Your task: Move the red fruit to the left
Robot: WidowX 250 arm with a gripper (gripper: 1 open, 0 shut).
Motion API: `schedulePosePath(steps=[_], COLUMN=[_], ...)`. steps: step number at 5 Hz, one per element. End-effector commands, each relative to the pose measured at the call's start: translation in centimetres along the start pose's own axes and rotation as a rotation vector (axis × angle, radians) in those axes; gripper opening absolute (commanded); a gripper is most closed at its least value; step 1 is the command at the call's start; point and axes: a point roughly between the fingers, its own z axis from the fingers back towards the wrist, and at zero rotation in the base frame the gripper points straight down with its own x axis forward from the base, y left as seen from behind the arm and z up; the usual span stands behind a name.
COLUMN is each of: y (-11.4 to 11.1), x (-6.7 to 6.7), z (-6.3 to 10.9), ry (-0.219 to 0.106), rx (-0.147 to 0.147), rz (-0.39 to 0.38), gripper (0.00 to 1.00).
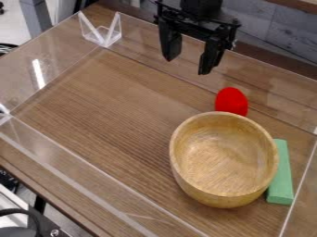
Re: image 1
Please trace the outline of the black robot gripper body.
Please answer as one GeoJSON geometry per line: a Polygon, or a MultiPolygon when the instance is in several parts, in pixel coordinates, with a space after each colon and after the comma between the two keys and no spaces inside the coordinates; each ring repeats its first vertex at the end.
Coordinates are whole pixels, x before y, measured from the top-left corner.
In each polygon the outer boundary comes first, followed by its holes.
{"type": "Polygon", "coordinates": [[[164,19],[182,34],[204,41],[210,36],[219,38],[225,49],[235,47],[241,22],[222,11],[223,0],[179,0],[171,6],[167,0],[154,0],[158,12],[155,23],[164,19]]]}

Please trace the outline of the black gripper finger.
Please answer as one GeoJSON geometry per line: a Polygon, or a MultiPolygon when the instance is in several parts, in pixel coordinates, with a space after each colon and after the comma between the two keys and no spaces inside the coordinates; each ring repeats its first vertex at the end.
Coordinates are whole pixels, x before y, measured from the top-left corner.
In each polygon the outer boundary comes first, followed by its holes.
{"type": "Polygon", "coordinates": [[[172,61],[180,54],[182,35],[164,19],[158,20],[158,33],[163,57],[172,61]]]}
{"type": "Polygon", "coordinates": [[[225,43],[217,37],[210,37],[204,44],[204,52],[199,58],[198,74],[207,75],[214,67],[219,65],[225,53],[225,43]]]}

